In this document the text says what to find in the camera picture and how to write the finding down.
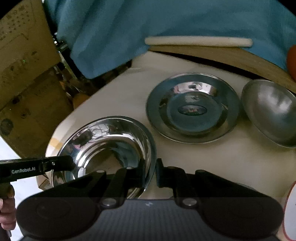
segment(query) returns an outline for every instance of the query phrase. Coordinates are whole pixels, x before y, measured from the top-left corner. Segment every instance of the metal bowl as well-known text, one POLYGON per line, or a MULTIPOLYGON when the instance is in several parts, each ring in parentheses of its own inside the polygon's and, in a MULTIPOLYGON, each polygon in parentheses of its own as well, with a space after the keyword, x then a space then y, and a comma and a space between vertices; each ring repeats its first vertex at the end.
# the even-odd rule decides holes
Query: metal bowl
MULTIPOLYGON (((146 162, 146 188, 155 169, 156 147, 143 124, 129 117, 110 116, 80 128, 59 151, 58 156, 63 155, 73 158, 76 169, 73 172, 52 172, 53 186, 97 170, 114 174, 123 167, 137 167, 142 158, 146 162)), ((143 190, 130 190, 128 198, 140 196, 143 190)))
POLYGON ((183 143, 206 143, 234 128, 239 98, 216 76, 184 73, 162 81, 152 90, 146 113, 163 136, 183 143))
POLYGON ((296 97, 268 80, 252 80, 242 91, 251 122, 266 137, 284 147, 296 147, 296 97))

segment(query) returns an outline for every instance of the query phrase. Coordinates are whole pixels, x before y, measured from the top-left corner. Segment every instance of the blue cloth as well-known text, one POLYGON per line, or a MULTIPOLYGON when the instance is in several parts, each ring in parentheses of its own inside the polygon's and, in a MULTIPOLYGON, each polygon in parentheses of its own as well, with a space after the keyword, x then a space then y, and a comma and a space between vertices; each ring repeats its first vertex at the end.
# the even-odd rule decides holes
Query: blue cloth
POLYGON ((245 48, 283 69, 296 16, 277 0, 46 0, 58 38, 87 78, 145 53, 148 36, 246 37, 245 48))

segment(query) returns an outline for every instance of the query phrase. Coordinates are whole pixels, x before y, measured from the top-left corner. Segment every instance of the cardboard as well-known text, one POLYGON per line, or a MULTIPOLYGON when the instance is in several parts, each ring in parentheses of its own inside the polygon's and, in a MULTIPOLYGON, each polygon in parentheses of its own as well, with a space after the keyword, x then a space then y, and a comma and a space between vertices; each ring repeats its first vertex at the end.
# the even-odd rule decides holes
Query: cardboard
POLYGON ((41 0, 22 0, 0 19, 0 109, 60 62, 41 0))
POLYGON ((56 127, 72 111, 51 68, 0 111, 0 135, 21 158, 44 157, 56 127))

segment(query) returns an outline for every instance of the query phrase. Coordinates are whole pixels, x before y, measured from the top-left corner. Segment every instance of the carbon fiber surface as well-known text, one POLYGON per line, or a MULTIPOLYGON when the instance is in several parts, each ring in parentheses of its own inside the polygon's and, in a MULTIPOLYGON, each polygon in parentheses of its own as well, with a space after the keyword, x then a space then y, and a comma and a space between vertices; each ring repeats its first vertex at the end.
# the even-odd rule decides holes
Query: carbon fiber surface
MULTIPOLYGON (((86 232, 63 241, 235 241, 209 228, 195 210, 173 200, 126 200, 105 210, 86 232)), ((21 241, 36 241, 25 237, 21 241)), ((274 236, 260 241, 278 241, 274 236)))

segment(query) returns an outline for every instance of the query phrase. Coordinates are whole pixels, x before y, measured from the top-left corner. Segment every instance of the human hand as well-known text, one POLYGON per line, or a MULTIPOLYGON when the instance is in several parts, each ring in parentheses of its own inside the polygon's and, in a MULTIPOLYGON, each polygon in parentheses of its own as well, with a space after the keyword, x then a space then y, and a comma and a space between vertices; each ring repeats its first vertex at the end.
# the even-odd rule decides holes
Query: human hand
POLYGON ((5 230, 14 230, 16 226, 15 190, 10 185, 7 199, 0 198, 0 223, 5 230))

